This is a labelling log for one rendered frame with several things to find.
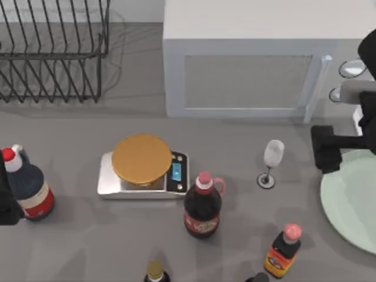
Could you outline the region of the small grey microwave knob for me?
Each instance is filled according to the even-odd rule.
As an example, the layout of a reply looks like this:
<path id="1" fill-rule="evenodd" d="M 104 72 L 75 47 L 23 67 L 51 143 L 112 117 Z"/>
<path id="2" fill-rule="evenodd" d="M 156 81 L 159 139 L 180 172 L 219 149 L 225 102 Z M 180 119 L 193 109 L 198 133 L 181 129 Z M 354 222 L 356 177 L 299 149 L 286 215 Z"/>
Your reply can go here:
<path id="1" fill-rule="evenodd" d="M 341 99 L 340 99 L 340 90 L 341 90 L 341 87 L 336 87 L 336 88 L 333 88 L 329 94 L 328 94 L 328 98 L 330 101 L 332 101 L 333 103 L 341 103 Z"/>

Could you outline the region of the pale green plate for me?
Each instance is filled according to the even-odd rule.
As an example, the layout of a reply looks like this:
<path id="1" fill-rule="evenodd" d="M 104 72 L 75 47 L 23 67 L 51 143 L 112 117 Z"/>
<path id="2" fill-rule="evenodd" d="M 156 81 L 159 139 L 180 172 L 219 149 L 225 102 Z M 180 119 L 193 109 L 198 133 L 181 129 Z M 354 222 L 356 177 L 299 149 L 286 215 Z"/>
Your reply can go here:
<path id="1" fill-rule="evenodd" d="M 343 154 L 340 170 L 323 175 L 320 200 L 329 222 L 349 243 L 376 255 L 376 156 Z"/>

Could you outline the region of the pale grey rounded box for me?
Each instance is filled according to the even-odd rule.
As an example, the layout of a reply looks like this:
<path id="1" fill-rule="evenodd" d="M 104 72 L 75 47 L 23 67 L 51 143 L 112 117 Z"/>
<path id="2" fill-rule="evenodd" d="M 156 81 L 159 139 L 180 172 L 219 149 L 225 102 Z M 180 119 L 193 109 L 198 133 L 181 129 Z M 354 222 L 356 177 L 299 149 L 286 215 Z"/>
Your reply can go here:
<path id="1" fill-rule="evenodd" d="M 376 81 L 347 80 L 340 86 L 340 102 L 349 105 L 360 104 L 361 92 L 376 92 Z"/>

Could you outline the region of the clear wine glass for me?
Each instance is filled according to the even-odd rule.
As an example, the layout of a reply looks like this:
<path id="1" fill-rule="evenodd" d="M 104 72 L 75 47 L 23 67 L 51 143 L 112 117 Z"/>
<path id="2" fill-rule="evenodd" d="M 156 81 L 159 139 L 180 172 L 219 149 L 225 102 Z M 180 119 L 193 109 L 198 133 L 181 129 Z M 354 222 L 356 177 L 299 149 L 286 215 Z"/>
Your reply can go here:
<path id="1" fill-rule="evenodd" d="M 257 177 L 257 184 L 262 189 L 268 190 L 275 186 L 276 180 L 271 174 L 271 170 L 281 163 L 284 155 L 284 148 L 284 143 L 280 140 L 270 140 L 268 142 L 264 151 L 264 162 L 267 166 L 267 170 Z"/>

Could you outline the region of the large grey microwave knob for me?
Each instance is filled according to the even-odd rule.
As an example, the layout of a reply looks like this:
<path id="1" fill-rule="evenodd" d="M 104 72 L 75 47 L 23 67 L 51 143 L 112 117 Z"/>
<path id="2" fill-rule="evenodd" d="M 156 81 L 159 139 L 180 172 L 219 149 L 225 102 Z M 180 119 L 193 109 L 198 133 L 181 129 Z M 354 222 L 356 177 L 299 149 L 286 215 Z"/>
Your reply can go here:
<path id="1" fill-rule="evenodd" d="M 338 73 L 343 78 L 353 79 L 361 76 L 366 70 L 365 63 L 358 58 L 343 62 L 338 68 Z"/>

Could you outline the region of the pale microwave door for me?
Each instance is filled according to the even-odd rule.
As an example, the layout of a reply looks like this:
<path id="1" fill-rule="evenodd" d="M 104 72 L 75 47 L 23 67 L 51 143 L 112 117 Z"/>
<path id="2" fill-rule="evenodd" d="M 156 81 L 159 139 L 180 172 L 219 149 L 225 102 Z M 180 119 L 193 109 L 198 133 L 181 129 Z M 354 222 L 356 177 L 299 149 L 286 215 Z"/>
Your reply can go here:
<path id="1" fill-rule="evenodd" d="M 333 50 L 314 39 L 165 39 L 167 115 L 303 122 L 311 60 Z"/>

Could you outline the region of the small dark bottle, orange label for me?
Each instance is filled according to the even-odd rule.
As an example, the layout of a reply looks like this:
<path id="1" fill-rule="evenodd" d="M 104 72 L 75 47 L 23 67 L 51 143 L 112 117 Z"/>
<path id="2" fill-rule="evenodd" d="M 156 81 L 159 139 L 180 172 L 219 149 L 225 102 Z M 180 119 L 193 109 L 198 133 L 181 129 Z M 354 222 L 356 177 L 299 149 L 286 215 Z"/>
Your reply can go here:
<path id="1" fill-rule="evenodd" d="M 293 265 L 301 247 L 301 226 L 289 223 L 274 239 L 264 261 L 264 269 L 274 278 L 281 279 Z"/>

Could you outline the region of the pale microwave oven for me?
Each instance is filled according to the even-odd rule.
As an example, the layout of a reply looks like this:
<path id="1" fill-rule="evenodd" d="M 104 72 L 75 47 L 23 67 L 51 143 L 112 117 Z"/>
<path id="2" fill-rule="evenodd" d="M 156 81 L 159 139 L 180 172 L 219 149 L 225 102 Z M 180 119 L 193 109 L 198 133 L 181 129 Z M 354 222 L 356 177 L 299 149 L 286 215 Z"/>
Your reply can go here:
<path id="1" fill-rule="evenodd" d="M 361 41 L 376 29 L 376 0 L 166 0 L 165 39 L 314 39 L 334 44 L 333 62 L 314 118 L 347 118 L 358 123 L 357 105 L 333 103 L 329 92 L 346 80 L 374 78 L 367 69 L 346 79 L 338 68 L 360 58 Z"/>

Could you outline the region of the black bottle cap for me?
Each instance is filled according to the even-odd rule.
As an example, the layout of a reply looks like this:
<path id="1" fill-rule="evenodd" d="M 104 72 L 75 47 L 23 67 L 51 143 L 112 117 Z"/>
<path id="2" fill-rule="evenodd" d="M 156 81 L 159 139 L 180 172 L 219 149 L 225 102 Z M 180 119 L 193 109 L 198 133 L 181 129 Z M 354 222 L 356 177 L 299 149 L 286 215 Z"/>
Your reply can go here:
<path id="1" fill-rule="evenodd" d="M 253 277 L 249 277 L 244 282 L 270 282 L 269 277 L 265 273 L 257 273 Z"/>

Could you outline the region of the silver kitchen scale, golden pan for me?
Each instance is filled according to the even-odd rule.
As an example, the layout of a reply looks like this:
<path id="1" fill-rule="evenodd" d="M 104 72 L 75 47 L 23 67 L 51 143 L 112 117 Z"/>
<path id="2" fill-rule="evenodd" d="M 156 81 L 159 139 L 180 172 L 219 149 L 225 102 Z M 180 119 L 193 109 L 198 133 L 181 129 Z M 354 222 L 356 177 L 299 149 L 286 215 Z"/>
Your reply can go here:
<path id="1" fill-rule="evenodd" d="M 181 199 L 189 188 L 188 155 L 155 135 L 130 135 L 101 157 L 97 193 L 103 199 Z"/>

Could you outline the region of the dark bottle, gold cap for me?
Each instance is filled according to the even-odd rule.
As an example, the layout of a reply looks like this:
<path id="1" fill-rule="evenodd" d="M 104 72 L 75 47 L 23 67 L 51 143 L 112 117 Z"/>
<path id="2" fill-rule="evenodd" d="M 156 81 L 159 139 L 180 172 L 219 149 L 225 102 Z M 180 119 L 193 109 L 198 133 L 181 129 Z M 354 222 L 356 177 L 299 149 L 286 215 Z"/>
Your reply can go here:
<path id="1" fill-rule="evenodd" d="M 161 262 L 153 260 L 147 265 L 143 282 L 172 282 Z"/>

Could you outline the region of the dark bottle, red white cap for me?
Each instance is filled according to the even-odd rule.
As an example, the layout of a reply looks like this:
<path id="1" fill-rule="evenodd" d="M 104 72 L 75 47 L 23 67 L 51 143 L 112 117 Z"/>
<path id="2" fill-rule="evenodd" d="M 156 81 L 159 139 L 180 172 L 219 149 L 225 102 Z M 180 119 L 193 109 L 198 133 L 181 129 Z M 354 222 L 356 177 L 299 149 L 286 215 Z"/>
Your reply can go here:
<path id="1" fill-rule="evenodd" d="M 21 145 L 1 149 L 10 190 L 29 221 L 40 221 L 53 210 L 55 196 L 42 170 L 31 163 Z"/>

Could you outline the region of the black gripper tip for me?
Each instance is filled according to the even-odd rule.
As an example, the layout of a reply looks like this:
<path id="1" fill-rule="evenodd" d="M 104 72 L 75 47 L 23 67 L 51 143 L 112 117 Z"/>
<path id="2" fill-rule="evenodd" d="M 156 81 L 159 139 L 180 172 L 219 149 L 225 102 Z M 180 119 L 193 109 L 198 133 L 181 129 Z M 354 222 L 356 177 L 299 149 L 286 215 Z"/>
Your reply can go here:
<path id="1" fill-rule="evenodd" d="M 9 186 L 5 163 L 0 152 L 0 226 L 14 226 L 24 217 L 25 213 Z"/>

